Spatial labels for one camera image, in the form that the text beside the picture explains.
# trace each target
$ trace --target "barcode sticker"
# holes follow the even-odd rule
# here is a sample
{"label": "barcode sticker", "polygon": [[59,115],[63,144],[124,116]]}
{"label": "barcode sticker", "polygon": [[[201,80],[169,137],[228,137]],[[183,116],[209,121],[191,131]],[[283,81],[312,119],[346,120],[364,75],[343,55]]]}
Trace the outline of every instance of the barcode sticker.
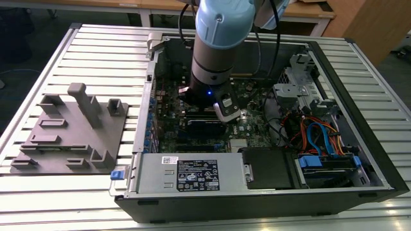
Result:
{"label": "barcode sticker", "polygon": [[127,4],[127,3],[120,3],[120,6],[131,6],[131,7],[137,7],[137,4]]}
{"label": "barcode sticker", "polygon": [[177,156],[164,156],[161,159],[161,164],[164,165],[176,165],[179,161]]}

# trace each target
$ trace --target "black cable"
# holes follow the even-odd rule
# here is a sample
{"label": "black cable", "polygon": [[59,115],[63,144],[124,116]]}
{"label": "black cable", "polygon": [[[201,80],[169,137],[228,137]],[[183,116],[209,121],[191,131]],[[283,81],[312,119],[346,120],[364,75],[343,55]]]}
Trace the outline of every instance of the black cable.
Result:
{"label": "black cable", "polygon": [[[273,70],[273,66],[275,66],[275,63],[276,63],[276,58],[277,58],[277,53],[279,53],[279,50],[280,50],[280,27],[279,27],[279,16],[277,16],[277,11],[276,11],[276,7],[275,7],[275,4],[273,4],[273,0],[269,0],[269,4],[271,4],[271,8],[272,8],[272,11],[273,11],[273,18],[275,18],[275,24],[276,24],[276,47],[275,47],[275,52],[273,52],[273,61],[271,63],[271,66],[269,66],[269,70],[268,70],[268,73],[267,73],[267,76],[265,76],[265,80],[269,80],[269,76],[272,74],[272,70]],[[249,100],[252,100],[255,98],[255,96],[261,93],[263,91],[263,88],[260,90],[256,90],[251,95],[249,95]]]}
{"label": "black cable", "polygon": [[279,145],[280,145],[280,143],[281,143],[281,137],[277,139],[276,146],[279,146]]}
{"label": "black cable", "polygon": [[252,75],[255,76],[259,72],[259,69],[261,67],[261,41],[259,39],[259,35],[257,35],[257,31],[256,31],[256,27],[252,26],[252,31],[253,33],[256,34],[256,45],[257,45],[257,67],[256,67],[256,70],[255,72],[252,73]]}
{"label": "black cable", "polygon": [[284,135],[281,134],[281,132],[275,129],[275,127],[269,124],[269,121],[267,120],[267,117],[265,117],[265,103],[267,103],[267,99],[268,99],[268,95],[269,95],[269,92],[267,93],[267,96],[264,98],[264,103],[263,103],[263,119],[268,125],[268,127],[272,129],[272,131],[275,131],[275,133],[280,136],[280,139],[283,139],[283,141],[285,142],[287,146],[291,148],[291,149],[295,149],[297,151],[301,151],[301,149],[296,148],[288,141],[287,137],[284,137]]}
{"label": "black cable", "polygon": [[181,41],[183,41],[183,43],[184,43],[185,46],[188,46],[188,42],[187,42],[187,40],[184,39],[184,36],[183,36],[181,21],[183,21],[184,12],[185,12],[188,6],[189,6],[189,5],[185,4],[185,6],[184,6],[183,9],[181,9],[181,12],[180,12],[180,15],[179,15],[179,23],[177,23],[177,24],[179,24],[180,39],[181,39]]}
{"label": "black cable", "polygon": [[193,20],[195,20],[195,16],[196,16],[196,11],[195,11],[195,8],[193,8],[193,5],[191,5],[191,12],[192,12],[192,17],[193,17]]}
{"label": "black cable", "polygon": [[276,24],[276,47],[275,47],[275,53],[273,53],[273,62],[271,63],[271,67],[269,67],[268,74],[267,74],[268,79],[269,79],[269,76],[271,76],[271,73],[272,73],[272,70],[273,70],[273,66],[275,66],[276,58],[277,58],[277,53],[279,53],[279,50],[280,50],[280,19],[279,19],[279,16],[277,16],[273,0],[269,0],[269,4],[271,4],[271,7],[272,7],[275,24]]}

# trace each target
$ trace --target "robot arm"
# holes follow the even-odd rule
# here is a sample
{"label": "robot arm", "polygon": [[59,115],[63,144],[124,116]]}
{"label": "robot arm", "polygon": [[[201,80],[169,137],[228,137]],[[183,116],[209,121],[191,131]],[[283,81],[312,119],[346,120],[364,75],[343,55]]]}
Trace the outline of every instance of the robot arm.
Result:
{"label": "robot arm", "polygon": [[[180,97],[200,108],[213,105],[220,121],[228,122],[240,116],[236,93],[228,82],[236,50],[253,24],[275,28],[273,9],[268,0],[180,1],[199,3],[189,86],[180,89]],[[275,1],[279,16],[288,1]]]}

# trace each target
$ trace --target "wooden table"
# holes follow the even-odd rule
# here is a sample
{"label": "wooden table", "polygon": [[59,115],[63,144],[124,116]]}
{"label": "wooden table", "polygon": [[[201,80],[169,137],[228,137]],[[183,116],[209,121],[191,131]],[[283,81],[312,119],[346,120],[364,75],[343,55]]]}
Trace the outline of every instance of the wooden table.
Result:
{"label": "wooden table", "polygon": [[[152,14],[179,15],[184,4],[176,0],[0,0],[0,6],[53,10],[139,13],[143,27],[152,27]],[[281,21],[312,23],[311,36],[322,36],[335,18],[316,3],[296,2],[288,5]]]}
{"label": "wooden table", "polygon": [[[181,2],[176,0],[141,0],[139,5],[141,22],[144,27],[151,27],[151,14],[179,15],[184,7]],[[191,15],[191,8],[188,7],[185,15]],[[316,3],[296,2],[288,5],[281,21],[314,23],[315,28],[311,36],[322,36],[330,20],[335,18],[334,12],[326,12]]]}

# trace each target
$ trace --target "green circuit board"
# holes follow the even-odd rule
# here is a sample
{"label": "green circuit board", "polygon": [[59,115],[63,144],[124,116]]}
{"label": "green circuit board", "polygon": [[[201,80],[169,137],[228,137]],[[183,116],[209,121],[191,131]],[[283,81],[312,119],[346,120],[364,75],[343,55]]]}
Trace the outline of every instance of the green circuit board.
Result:
{"label": "green circuit board", "polygon": [[[232,87],[237,97],[249,95],[255,82],[249,79],[233,79]],[[231,152],[229,140],[245,139],[248,147],[271,147],[268,128],[261,117],[263,96],[256,96],[241,110],[240,117],[225,124],[225,132],[217,137],[199,139],[187,134],[188,120],[183,112],[196,112],[199,109],[188,105],[177,98],[179,84],[176,81],[164,79],[157,84],[157,120],[160,124],[159,151],[161,153],[183,152]]]}

